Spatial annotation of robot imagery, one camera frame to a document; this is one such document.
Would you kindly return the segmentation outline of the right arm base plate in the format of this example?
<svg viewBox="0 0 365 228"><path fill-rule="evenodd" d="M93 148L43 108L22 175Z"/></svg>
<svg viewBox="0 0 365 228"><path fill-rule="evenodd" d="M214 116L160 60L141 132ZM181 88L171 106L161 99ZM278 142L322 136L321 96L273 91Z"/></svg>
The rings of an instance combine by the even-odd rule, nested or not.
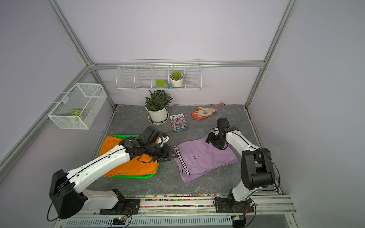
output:
<svg viewBox="0 0 365 228"><path fill-rule="evenodd" d="M216 213L251 213L254 212L252 200L238 202L233 197L215 197L213 205Z"/></svg>

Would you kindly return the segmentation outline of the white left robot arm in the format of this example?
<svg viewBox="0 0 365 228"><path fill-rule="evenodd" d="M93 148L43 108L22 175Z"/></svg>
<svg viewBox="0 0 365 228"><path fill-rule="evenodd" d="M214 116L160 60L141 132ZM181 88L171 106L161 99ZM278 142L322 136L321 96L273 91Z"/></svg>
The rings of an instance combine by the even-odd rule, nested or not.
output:
<svg viewBox="0 0 365 228"><path fill-rule="evenodd" d="M141 158L151 157L152 162L164 162L177 158L169 136L149 126L138 137L128 137L104 155L65 172L59 170L52 176L49 197L58 219L69 219L81 211L97 211L100 215L137 215L139 199L126 199L117 189L90 191L88 186L112 169Z"/></svg>

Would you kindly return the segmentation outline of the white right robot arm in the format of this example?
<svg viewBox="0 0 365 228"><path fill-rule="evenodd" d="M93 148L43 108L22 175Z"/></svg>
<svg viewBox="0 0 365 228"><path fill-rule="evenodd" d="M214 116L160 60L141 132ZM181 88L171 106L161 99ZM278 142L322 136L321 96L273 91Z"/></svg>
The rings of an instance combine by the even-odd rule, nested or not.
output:
<svg viewBox="0 0 365 228"><path fill-rule="evenodd" d="M271 159L271 152L251 143L238 128L230 126L227 118L217 120L217 127L208 134L206 143L211 143L219 150L231 145L241 155L241 182L230 190L227 198L214 199L216 212L254 212L251 196L276 182L276 166Z"/></svg>

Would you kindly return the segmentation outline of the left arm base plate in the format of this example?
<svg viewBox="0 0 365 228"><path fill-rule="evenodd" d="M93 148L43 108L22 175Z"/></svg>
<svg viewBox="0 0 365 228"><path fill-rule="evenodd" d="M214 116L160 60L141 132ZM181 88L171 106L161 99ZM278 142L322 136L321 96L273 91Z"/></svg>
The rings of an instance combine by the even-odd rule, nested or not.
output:
<svg viewBox="0 0 365 228"><path fill-rule="evenodd" d="M140 209L140 199L123 199L111 209L101 209L100 215L137 215Z"/></svg>

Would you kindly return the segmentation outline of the purple garment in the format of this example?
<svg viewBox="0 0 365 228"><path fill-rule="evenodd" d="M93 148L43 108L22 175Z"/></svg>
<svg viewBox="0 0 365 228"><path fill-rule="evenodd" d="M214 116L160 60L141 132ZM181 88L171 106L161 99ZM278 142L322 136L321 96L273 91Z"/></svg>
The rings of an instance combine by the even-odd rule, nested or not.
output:
<svg viewBox="0 0 365 228"><path fill-rule="evenodd" d="M175 162L183 182L190 182L211 170L236 163L234 151L229 147L219 150L206 142L207 137L183 142L173 147Z"/></svg>

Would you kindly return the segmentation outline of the green plastic basket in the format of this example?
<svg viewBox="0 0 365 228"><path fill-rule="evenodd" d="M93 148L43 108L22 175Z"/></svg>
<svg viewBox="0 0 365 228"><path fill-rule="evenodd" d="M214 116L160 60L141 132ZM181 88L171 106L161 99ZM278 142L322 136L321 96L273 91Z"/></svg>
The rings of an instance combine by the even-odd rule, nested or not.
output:
<svg viewBox="0 0 365 228"><path fill-rule="evenodd" d="M128 137L137 138L136 135L114 135L107 136L104 140L99 156L104 155L111 149L113 149L116 145L120 143L120 141L124 140ZM104 174L105 178L125 178L125 179L149 179L153 177L157 171L159 164L157 161L147 163L151 161L151 157L147 155L143 155L141 158L134 158L114 169Z"/></svg>

